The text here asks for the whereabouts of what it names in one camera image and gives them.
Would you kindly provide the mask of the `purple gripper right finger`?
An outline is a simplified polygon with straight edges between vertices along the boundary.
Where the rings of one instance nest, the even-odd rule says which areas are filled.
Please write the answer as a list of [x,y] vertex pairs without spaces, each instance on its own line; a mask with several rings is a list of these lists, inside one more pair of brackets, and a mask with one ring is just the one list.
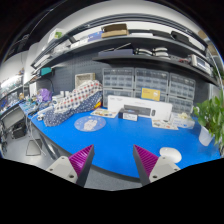
[[137,145],[133,146],[133,157],[143,186],[180,170],[168,157],[158,157]]

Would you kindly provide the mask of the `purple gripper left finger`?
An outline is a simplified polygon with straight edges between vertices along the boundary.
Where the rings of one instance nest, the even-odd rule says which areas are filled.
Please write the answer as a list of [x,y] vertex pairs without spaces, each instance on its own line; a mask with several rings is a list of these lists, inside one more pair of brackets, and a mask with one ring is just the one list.
[[87,146],[69,157],[59,157],[47,168],[47,171],[83,187],[86,183],[94,154],[94,145]]

